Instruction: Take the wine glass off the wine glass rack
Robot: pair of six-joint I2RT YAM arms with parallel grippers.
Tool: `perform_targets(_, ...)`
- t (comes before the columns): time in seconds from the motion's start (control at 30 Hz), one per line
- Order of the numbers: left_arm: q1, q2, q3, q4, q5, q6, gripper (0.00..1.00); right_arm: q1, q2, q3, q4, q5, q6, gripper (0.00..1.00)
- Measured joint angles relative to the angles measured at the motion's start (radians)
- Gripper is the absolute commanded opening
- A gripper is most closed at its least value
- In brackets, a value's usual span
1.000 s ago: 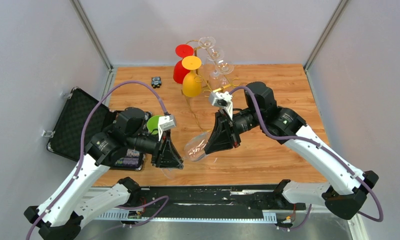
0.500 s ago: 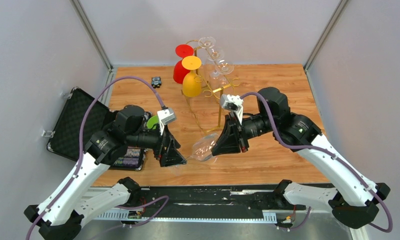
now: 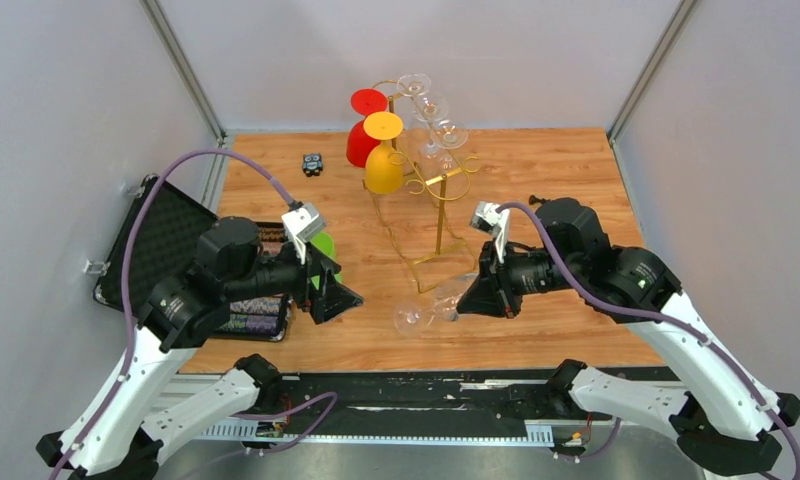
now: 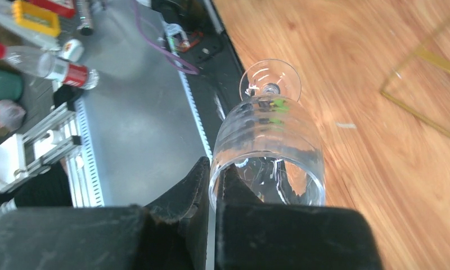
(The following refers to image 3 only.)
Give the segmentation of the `green wine glass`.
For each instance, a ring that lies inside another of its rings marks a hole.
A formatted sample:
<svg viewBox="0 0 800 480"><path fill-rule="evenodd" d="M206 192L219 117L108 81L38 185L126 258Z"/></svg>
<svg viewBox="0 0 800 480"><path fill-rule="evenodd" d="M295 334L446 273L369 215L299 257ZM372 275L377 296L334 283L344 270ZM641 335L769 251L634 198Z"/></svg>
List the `green wine glass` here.
<svg viewBox="0 0 800 480"><path fill-rule="evenodd" d="M321 263L317 253L322 254L329 260L336 259L336 247L333 238L326 232L316 234L307 243L307 253L309 255L309 272L312 286L319 290L326 279L328 269Z"/></svg>

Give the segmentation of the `clear wine glass front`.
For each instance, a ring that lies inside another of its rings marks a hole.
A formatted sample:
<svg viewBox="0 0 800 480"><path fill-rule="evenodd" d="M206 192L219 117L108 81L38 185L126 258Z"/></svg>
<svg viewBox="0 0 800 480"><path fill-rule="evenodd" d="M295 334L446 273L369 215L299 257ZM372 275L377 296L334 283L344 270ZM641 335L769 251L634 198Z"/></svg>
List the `clear wine glass front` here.
<svg viewBox="0 0 800 480"><path fill-rule="evenodd" d="M477 275L466 273L437 285L423 299L399 303L394 310L394 326L406 337L419 337L437 322L456 322L460 318L457 306Z"/></svg>

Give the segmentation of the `orange wine glass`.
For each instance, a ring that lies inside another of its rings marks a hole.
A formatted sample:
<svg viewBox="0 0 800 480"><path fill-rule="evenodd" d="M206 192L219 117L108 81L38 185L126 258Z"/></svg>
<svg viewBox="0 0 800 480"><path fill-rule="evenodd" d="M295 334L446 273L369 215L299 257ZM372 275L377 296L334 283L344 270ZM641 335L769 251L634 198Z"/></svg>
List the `orange wine glass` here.
<svg viewBox="0 0 800 480"><path fill-rule="evenodd" d="M395 113L375 112L365 118L363 128L368 137L378 142L366 160L365 187L375 194L391 194L403 181L403 160L392 144L403 131L403 121Z"/></svg>

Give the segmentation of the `red wine glass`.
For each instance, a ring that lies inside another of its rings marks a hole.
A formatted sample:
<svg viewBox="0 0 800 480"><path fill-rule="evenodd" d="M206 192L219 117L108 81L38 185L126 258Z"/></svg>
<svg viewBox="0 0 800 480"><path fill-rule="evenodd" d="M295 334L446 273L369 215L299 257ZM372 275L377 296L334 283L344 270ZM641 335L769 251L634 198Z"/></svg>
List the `red wine glass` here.
<svg viewBox="0 0 800 480"><path fill-rule="evenodd" d="M352 110L361 116L353 125L347 137L346 158L354 167L364 168L368 155L379 145L380 141L370 137L364 129L365 119L377 112L388 109L387 97L374 88L364 88L355 91L350 98Z"/></svg>

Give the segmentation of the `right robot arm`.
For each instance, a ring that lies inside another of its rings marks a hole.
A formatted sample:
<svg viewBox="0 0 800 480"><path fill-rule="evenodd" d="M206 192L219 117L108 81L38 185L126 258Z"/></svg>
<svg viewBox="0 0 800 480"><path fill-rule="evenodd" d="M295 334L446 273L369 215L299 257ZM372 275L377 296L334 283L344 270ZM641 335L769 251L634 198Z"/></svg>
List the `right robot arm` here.
<svg viewBox="0 0 800 480"><path fill-rule="evenodd" d="M458 312L513 318L526 296L571 289L644 340L680 381L679 388L665 389L567 359L547 383L553 413L568 418L582 410L638 424L723 477L771 478L789 449L800 478L800 447L791 432L800 399L768 388L737 361L656 254L612 244L597 213L569 197L526 207L542 243L516 243L509 227L517 209L515 202L477 205L470 223L488 240Z"/></svg>

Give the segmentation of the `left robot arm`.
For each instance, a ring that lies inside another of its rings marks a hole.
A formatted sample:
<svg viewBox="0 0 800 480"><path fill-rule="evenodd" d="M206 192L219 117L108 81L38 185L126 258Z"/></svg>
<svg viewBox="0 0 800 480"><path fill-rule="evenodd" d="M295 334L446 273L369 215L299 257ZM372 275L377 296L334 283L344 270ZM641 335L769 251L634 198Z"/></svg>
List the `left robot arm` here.
<svg viewBox="0 0 800 480"><path fill-rule="evenodd" d="M198 239L192 260L152 290L133 340L79 419L37 443L54 473L73 479L150 479L187 442L217 421L251 408L274 411L282 400L279 370L262 356L239 359L212 386L161 412L154 401L231 314L234 303L283 294L314 323L361 306L340 283L338 264L311 244L260 250L257 225L217 221Z"/></svg>

